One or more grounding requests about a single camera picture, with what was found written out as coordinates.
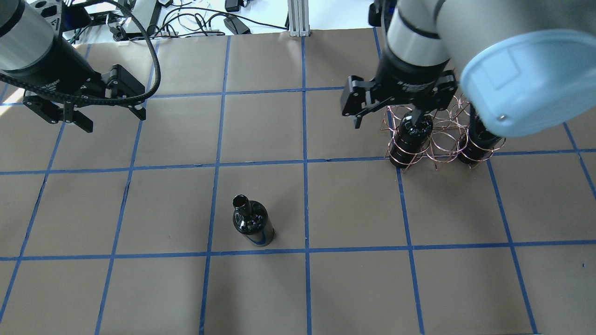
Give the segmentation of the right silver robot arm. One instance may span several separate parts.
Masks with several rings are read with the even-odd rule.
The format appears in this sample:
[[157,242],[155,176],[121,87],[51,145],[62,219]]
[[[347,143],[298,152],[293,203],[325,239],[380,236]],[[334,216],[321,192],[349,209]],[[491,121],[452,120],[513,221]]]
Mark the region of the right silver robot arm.
[[355,127],[398,104],[438,109],[431,91],[451,62],[490,132],[533,135],[595,110],[593,0],[375,0],[385,30],[374,78],[347,79],[341,114]]

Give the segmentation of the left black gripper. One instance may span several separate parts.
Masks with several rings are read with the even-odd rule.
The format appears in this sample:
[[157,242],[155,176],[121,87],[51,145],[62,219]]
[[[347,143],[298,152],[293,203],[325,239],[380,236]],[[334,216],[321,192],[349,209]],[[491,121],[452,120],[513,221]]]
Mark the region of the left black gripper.
[[[128,108],[141,121],[146,119],[145,99],[139,97],[145,86],[124,66],[115,64],[100,74],[64,38],[55,35],[1,36],[1,81],[48,99],[56,98],[49,93],[105,98],[108,89],[110,98],[133,98],[117,105]],[[93,132],[93,121],[73,103],[60,107],[38,95],[25,94],[22,102],[44,121],[62,121]]]

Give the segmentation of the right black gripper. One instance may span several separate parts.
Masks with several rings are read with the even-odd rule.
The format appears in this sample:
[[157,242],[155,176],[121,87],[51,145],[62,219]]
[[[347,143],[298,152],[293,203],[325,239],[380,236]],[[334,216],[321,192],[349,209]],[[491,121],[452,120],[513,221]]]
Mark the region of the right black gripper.
[[446,61],[417,66],[383,49],[373,80],[350,75],[341,93],[341,115],[349,117],[355,129],[362,119],[387,105],[413,104],[414,127],[433,127],[432,112],[445,109],[458,85]]

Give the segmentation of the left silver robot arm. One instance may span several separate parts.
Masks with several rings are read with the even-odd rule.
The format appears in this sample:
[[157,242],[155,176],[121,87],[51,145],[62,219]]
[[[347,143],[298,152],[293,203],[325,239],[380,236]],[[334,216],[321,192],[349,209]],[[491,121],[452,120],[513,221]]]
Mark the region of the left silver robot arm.
[[47,123],[75,124],[93,131],[79,111],[97,98],[116,99],[138,119],[146,119],[144,85],[124,66],[101,74],[63,36],[91,23],[85,9],[70,0],[1,2],[1,80],[24,89],[22,103]]

